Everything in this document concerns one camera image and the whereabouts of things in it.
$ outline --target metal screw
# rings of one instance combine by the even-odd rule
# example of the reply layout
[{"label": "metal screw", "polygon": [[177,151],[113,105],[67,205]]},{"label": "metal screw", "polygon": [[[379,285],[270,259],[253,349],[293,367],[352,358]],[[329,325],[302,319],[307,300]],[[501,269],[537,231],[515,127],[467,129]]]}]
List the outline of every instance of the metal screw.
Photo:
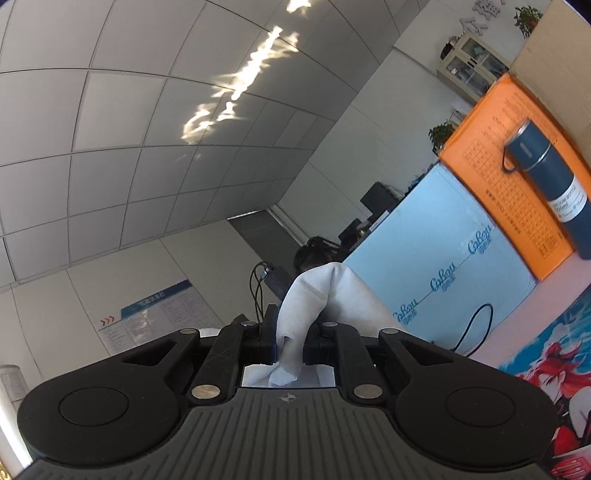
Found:
[{"label": "metal screw", "polygon": [[191,395],[200,400],[216,398],[222,391],[215,385],[197,385],[191,390]]},{"label": "metal screw", "polygon": [[372,383],[366,383],[363,385],[357,385],[353,389],[353,393],[356,397],[365,398],[367,400],[373,400],[378,398],[384,391],[377,385]]}]

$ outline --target water bottle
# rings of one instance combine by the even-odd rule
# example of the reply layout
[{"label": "water bottle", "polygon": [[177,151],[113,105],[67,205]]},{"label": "water bottle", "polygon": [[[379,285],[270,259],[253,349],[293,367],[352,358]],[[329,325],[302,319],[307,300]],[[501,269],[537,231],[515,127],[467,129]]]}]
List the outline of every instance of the water bottle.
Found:
[{"label": "water bottle", "polygon": [[591,205],[587,192],[553,147],[550,140],[527,119],[506,142],[517,166],[538,186],[559,222],[570,234],[580,257],[591,260]]}]

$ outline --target black hair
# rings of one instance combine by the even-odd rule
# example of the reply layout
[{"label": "black hair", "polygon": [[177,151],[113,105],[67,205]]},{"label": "black hair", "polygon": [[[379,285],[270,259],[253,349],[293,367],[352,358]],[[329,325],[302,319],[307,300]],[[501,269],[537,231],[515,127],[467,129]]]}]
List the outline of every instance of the black hair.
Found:
[{"label": "black hair", "polygon": [[321,236],[310,238],[295,254],[294,268],[298,275],[314,267],[341,261],[343,257],[338,244]]}]

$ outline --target green plant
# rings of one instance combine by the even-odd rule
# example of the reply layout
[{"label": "green plant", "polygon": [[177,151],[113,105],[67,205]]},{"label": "green plant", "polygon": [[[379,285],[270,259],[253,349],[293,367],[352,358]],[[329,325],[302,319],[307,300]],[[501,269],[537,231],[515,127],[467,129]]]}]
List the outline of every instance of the green plant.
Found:
[{"label": "green plant", "polygon": [[443,148],[443,145],[445,145],[447,139],[452,136],[452,133],[455,132],[456,128],[456,125],[447,120],[445,123],[437,125],[429,130],[429,139],[431,139],[433,153],[435,153],[435,155]]},{"label": "green plant", "polygon": [[524,38],[527,38],[534,31],[534,28],[538,26],[540,18],[542,18],[542,12],[535,7],[515,7],[517,13],[515,18],[515,26],[519,27]]}]

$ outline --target red-haired character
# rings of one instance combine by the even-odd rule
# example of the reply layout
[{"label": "red-haired character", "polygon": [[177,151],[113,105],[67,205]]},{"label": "red-haired character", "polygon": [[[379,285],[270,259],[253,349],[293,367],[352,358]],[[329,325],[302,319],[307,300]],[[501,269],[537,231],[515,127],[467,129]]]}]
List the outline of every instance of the red-haired character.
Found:
[{"label": "red-haired character", "polygon": [[555,342],[529,372],[519,375],[556,405],[560,426],[548,451],[553,475],[577,480],[591,478],[591,373],[575,372],[579,349],[563,352]]}]

